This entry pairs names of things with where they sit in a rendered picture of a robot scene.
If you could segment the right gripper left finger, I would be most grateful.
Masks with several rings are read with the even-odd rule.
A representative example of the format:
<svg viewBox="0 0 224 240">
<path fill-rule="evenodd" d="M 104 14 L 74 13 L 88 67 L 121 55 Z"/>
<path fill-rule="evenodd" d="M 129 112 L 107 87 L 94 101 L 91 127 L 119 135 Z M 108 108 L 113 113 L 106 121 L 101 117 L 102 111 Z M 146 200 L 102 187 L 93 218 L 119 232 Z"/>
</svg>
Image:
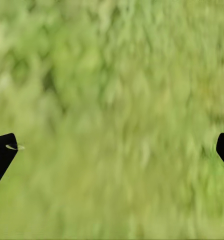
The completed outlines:
<svg viewBox="0 0 224 240">
<path fill-rule="evenodd" d="M 23 149 L 24 146 L 17 144 L 14 133 L 0 136 L 0 181 L 18 150 Z"/>
</svg>

